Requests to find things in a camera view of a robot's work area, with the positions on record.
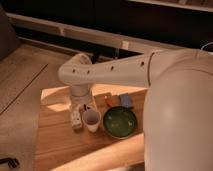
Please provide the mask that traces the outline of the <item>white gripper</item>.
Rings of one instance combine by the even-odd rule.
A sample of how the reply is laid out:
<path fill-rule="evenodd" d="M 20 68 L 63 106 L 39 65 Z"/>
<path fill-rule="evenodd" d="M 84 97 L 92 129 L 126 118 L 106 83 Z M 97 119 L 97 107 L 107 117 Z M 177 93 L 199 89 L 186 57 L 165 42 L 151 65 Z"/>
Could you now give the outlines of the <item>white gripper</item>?
<path fill-rule="evenodd" d="M 83 105 L 89 106 L 94 110 L 97 109 L 90 84 L 72 85 L 70 87 L 70 101 L 71 111 L 75 111 L 78 106 Z"/>

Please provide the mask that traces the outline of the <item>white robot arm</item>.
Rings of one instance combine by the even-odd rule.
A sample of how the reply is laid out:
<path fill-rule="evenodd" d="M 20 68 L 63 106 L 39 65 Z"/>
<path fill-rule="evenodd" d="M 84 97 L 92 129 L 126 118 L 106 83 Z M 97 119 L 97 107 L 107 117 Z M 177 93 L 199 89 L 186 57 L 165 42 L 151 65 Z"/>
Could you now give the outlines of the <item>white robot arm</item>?
<path fill-rule="evenodd" d="M 148 53 L 93 64 L 85 54 L 58 70 L 74 101 L 94 83 L 147 90 L 143 131 L 56 171 L 106 171 L 143 162 L 146 171 L 213 171 L 213 54 L 200 49 Z"/>

